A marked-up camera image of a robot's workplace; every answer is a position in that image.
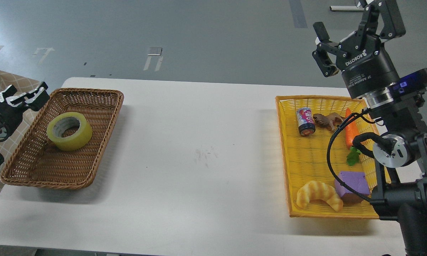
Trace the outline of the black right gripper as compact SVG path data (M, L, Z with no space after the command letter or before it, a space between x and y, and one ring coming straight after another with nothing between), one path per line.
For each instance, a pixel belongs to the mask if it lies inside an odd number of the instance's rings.
M384 43L406 34L397 1L360 0L359 5L364 8L359 26L340 44L330 40L323 22L313 24L318 40L312 57L318 68L324 77L342 71L342 79L354 99L400 79ZM337 65L329 54L337 57Z

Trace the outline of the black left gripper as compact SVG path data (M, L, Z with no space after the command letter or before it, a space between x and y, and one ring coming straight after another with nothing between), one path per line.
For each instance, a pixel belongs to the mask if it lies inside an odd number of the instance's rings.
M39 111L44 107L50 99L47 89L46 82L41 82L36 89L18 96L15 96L17 88L13 85L0 92L0 137L10 137L14 134L22 122L20 111Z

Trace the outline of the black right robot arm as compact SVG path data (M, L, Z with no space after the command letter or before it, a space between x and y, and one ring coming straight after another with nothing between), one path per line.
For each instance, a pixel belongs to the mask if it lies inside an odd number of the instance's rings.
M368 114L387 132L355 136L353 146L375 161L377 185L369 202L380 220L399 222L407 256L427 256L427 125L420 115L425 103L427 69L399 77L384 43L406 33L395 0L360 0L363 16L356 31L332 42L322 22L314 23L317 48L312 53L325 77L341 72L353 99L368 108L348 115L332 135L330 150L347 125Z

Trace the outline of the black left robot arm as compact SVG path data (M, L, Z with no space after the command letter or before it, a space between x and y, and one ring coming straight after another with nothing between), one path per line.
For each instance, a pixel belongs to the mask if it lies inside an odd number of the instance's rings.
M50 99L48 85L43 81L38 87L17 95L17 88L7 86L0 92L0 143L9 139L24 121L28 110L37 113Z

